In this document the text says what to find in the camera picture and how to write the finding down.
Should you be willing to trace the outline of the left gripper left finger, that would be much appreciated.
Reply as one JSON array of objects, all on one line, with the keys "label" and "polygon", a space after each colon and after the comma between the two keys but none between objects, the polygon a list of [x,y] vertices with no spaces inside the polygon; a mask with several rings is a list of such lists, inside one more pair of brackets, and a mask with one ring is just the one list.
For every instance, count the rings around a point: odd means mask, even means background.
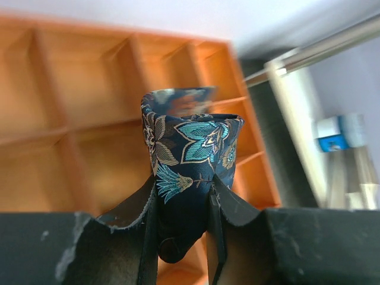
[{"label": "left gripper left finger", "polygon": [[2,284],[155,284],[154,178],[99,217],[1,214]]}]

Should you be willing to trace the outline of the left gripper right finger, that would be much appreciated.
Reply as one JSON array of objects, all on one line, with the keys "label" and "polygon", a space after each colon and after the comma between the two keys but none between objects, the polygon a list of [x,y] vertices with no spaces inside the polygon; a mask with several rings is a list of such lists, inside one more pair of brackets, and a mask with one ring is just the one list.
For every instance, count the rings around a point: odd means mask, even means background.
[{"label": "left gripper right finger", "polygon": [[210,284],[378,284],[379,213],[257,210],[214,177],[206,232]]}]

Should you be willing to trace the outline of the floral navy necktie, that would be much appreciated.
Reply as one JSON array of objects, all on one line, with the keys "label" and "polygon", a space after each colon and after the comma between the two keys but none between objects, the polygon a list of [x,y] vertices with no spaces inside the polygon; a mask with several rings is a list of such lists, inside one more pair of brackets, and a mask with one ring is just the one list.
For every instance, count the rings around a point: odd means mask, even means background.
[{"label": "floral navy necktie", "polygon": [[167,88],[141,101],[142,130],[158,197],[158,255],[180,261],[204,234],[213,178],[232,187],[244,120],[209,113],[214,87]]}]

